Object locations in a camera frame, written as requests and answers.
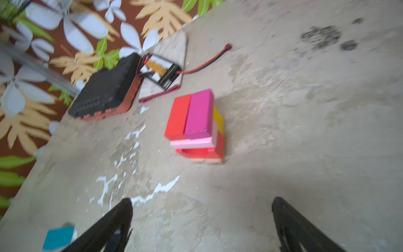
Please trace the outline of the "red square block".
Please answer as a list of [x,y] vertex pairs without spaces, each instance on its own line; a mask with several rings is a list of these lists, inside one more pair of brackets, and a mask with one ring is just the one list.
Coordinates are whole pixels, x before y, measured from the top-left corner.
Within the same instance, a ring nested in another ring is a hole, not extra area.
[[191,94],[174,99],[164,136],[170,141],[184,140]]

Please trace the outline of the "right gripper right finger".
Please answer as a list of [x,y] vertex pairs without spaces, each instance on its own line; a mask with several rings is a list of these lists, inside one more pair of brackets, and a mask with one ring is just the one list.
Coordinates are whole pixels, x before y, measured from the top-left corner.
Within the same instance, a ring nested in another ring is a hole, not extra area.
[[275,197],[272,213],[282,252],[344,251],[282,197]]

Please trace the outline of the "pink rectangular block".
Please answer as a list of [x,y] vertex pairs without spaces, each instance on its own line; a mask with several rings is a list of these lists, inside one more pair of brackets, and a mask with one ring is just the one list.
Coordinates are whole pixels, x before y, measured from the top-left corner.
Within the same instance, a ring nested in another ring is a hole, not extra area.
[[171,141],[171,147],[174,149],[200,149],[214,148],[217,146],[218,125],[213,122],[213,135],[201,139],[185,139]]

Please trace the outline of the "yellow rectangular block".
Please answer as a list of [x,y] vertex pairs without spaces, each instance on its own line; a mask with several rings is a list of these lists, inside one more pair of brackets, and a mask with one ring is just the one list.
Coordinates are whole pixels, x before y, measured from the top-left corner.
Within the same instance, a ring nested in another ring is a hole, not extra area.
[[224,135],[224,120],[216,106],[214,106],[214,121],[217,123],[218,131]]

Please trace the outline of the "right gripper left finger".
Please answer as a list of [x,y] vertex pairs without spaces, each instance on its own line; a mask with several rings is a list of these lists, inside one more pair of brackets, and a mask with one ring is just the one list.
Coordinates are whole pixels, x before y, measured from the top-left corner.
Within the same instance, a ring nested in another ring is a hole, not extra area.
[[124,198],[63,252],[123,252],[131,235],[133,206]]

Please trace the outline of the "magenta rectangular block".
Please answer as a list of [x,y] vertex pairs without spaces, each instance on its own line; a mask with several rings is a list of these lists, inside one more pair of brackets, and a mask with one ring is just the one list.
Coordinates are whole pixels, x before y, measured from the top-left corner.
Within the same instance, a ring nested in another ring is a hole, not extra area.
[[188,139],[210,138],[213,134],[214,94],[206,89],[192,94],[184,134]]

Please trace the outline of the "natural wood block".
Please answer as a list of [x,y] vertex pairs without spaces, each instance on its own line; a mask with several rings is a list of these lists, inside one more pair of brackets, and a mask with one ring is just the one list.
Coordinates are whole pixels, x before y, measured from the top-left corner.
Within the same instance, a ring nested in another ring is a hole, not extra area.
[[191,162],[194,163],[210,163],[210,164],[216,164],[216,163],[223,163],[223,159],[209,159],[209,158],[191,158]]

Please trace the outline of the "red arch block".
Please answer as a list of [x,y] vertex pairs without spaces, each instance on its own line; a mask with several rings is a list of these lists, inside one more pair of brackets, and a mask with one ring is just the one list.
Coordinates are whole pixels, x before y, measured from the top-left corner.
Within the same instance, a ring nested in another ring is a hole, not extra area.
[[223,159],[225,154],[225,137],[218,132],[214,148],[177,149],[176,153],[189,159]]

